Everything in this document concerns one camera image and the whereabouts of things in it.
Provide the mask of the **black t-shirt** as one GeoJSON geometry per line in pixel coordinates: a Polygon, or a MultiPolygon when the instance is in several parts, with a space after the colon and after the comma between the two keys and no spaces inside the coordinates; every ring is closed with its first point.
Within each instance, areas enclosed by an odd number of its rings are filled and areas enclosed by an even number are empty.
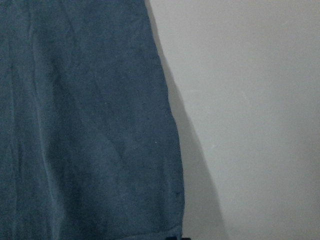
{"type": "Polygon", "coordinates": [[[1,1],[1,239],[179,240],[184,206],[146,3],[1,1]]]}

